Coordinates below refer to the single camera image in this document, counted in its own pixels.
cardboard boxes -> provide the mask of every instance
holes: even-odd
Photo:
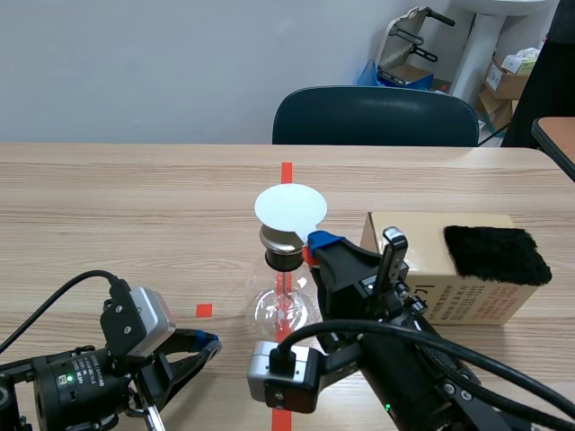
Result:
[[[529,75],[514,75],[501,68],[500,62],[491,61],[485,78],[485,88],[495,99],[517,101],[525,89]]]
[[[426,300],[426,319],[433,324],[502,325],[537,289],[508,283],[462,278],[447,249],[443,230],[449,225],[513,228],[508,215],[466,213],[369,213],[361,247],[381,253],[383,231],[397,226],[407,236],[410,267],[407,284]]]
[[[487,124],[490,132],[494,133],[511,121],[528,79],[529,75],[512,74],[504,70],[500,62],[491,61],[475,107],[477,116]]]

white sink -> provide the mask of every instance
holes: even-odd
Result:
[[[456,0],[456,4],[484,15],[522,16],[544,9],[547,0]]]
[[[477,14],[449,93],[475,106],[505,18],[539,12],[548,5],[548,2],[547,0],[455,0],[455,3]]]

black sponge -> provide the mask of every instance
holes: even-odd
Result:
[[[523,229],[448,226],[444,236],[462,277],[529,286],[551,281],[551,270]]]

dark green chair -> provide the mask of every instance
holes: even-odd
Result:
[[[279,105],[273,144],[477,146],[472,107],[456,97],[388,87],[316,87]]]

black cable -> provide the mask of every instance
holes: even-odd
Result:
[[[0,355],[9,348],[60,296],[65,294],[70,288],[74,287],[81,281],[93,277],[103,277],[106,278],[110,284],[118,281],[118,278],[108,271],[101,271],[95,269],[93,271],[87,271],[79,276],[72,278],[70,281],[65,283],[60,287],[50,298],[43,303],[38,310],[36,310],[32,316],[30,316],[14,333],[8,337],[2,345],[0,345]]]
[[[494,137],[496,137],[499,133],[501,133],[503,130],[508,128],[509,124],[511,124],[511,122],[507,123],[505,126],[500,128],[499,130],[495,131],[495,133],[491,133],[489,136],[487,136],[485,139],[483,139],[479,144],[477,144],[477,146],[481,146],[481,145],[485,144],[487,141],[489,141],[490,139],[493,139]]]
[[[556,418],[555,416],[544,413],[541,410],[533,409],[525,404],[510,400],[509,398],[484,388],[480,384],[467,380],[455,369],[442,361],[436,354],[435,350],[428,347],[423,347],[422,350],[427,354],[436,367],[449,377],[449,379],[462,389],[471,393],[478,400],[502,411],[506,411],[517,418],[523,418],[531,423],[541,425],[542,427],[548,427],[557,431],[575,430],[575,424],[571,422]]]
[[[387,335],[400,339],[408,339],[417,344],[431,347],[512,382],[526,391],[530,391],[542,400],[554,405],[557,409],[569,415],[571,418],[575,418],[575,405],[571,401],[537,380],[520,373],[518,370],[504,365],[488,356],[482,355],[481,353],[475,352],[470,348],[460,346],[441,337],[418,330],[410,330],[404,327],[394,326],[389,323],[346,319],[323,321],[321,323],[304,326],[303,328],[292,332],[281,343],[279,343],[278,350],[279,352],[286,354],[290,351],[292,346],[303,339],[309,339],[320,334],[332,332],[357,332]]]

